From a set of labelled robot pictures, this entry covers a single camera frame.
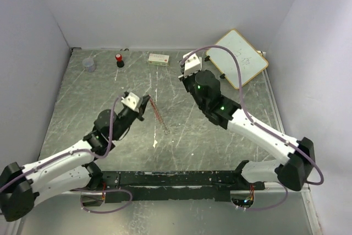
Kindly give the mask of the saw keychain with red handle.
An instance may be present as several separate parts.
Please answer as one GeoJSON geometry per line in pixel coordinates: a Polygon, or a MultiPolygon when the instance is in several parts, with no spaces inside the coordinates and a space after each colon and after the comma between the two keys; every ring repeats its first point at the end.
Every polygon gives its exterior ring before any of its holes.
{"type": "Polygon", "coordinates": [[[161,125],[161,127],[162,127],[162,129],[163,129],[163,131],[165,133],[165,135],[168,135],[170,133],[170,130],[167,127],[166,123],[164,122],[164,120],[163,120],[163,118],[161,116],[161,113],[160,113],[160,111],[157,108],[156,103],[154,102],[154,100],[151,97],[149,98],[149,102],[150,102],[150,104],[151,104],[151,106],[153,108],[153,111],[155,113],[155,117],[159,121],[159,123],[160,123],[160,125],[161,125]]]}

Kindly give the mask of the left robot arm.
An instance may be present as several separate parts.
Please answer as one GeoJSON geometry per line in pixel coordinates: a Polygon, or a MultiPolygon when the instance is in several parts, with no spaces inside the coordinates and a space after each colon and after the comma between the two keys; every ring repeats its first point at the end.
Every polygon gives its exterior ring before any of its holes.
{"type": "Polygon", "coordinates": [[[16,221],[63,192],[100,188],[103,177],[95,161],[107,157],[114,141],[123,139],[135,120],[143,121],[149,100],[149,95],[125,92],[115,100],[122,103],[122,110],[102,111],[92,131],[74,145],[43,160],[5,166],[1,172],[1,215],[5,220],[16,221]]]}

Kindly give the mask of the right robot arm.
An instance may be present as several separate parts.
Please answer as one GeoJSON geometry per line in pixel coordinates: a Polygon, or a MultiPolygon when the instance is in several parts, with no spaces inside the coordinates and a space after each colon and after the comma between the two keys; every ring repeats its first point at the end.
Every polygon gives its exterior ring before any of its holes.
{"type": "Polygon", "coordinates": [[[181,75],[179,80],[211,123],[240,134],[275,158],[267,162],[243,162],[240,172],[233,177],[238,189],[244,190],[255,182],[279,182],[297,192],[302,189],[315,163],[312,140],[285,135],[245,113],[240,104],[222,95],[219,80],[209,70],[181,75]]]}

